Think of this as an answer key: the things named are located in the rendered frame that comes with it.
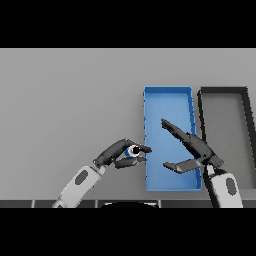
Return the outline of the blue pipe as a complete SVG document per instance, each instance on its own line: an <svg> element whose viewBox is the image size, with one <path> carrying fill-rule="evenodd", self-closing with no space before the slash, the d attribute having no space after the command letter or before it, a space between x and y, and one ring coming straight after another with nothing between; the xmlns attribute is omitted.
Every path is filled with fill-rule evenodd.
<svg viewBox="0 0 256 256"><path fill-rule="evenodd" d="M138 157L140 153L140 149L137 145L131 145L130 147L128 147L125 151L124 154L127 157Z"/></svg>

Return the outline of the dark grey bin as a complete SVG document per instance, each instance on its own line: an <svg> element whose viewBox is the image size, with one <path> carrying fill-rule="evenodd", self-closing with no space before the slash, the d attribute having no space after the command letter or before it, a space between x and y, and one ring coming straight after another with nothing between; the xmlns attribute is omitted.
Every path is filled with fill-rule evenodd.
<svg viewBox="0 0 256 256"><path fill-rule="evenodd" d="M197 96L202 138L240 189L256 190L256 129L248 88L201 87Z"/></svg>

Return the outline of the right dark grey robot hand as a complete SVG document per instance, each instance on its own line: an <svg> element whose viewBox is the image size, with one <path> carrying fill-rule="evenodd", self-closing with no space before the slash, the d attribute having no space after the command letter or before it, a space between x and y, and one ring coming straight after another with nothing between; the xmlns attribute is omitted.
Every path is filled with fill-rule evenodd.
<svg viewBox="0 0 256 256"><path fill-rule="evenodd" d="M224 161L198 136L184 132L164 118L161 119L161 122L162 128L168 130L170 134L178 139L193 156L193 159L187 159L179 163L164 162L163 166L165 168L183 174L201 166L212 166L213 170L218 172L224 165Z"/></svg>

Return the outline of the blue bin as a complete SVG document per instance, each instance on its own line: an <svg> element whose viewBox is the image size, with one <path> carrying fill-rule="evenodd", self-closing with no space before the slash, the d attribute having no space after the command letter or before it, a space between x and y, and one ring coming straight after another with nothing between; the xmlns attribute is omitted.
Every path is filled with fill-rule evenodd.
<svg viewBox="0 0 256 256"><path fill-rule="evenodd" d="M163 166L164 162L179 163L193 155L162 128L164 118L184 132L196 134L192 88L190 86L145 86L144 143L152 149L146 155L146 191L200 191L201 170L177 174Z"/></svg>

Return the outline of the left dark grey robot hand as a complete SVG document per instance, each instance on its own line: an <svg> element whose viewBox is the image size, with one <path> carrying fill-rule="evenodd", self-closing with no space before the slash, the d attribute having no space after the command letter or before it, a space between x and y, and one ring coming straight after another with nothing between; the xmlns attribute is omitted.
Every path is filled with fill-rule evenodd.
<svg viewBox="0 0 256 256"><path fill-rule="evenodd" d="M118 157L131 147L135 148L134 155L118 160ZM93 163L97 168L100 168L101 166L109 166L111 164L114 164L117 169L131 167L140 162L146 161L145 157L139 156L140 152L151 153L152 149L148 146L124 138L113 143L104 150L96 159L93 160Z"/></svg>

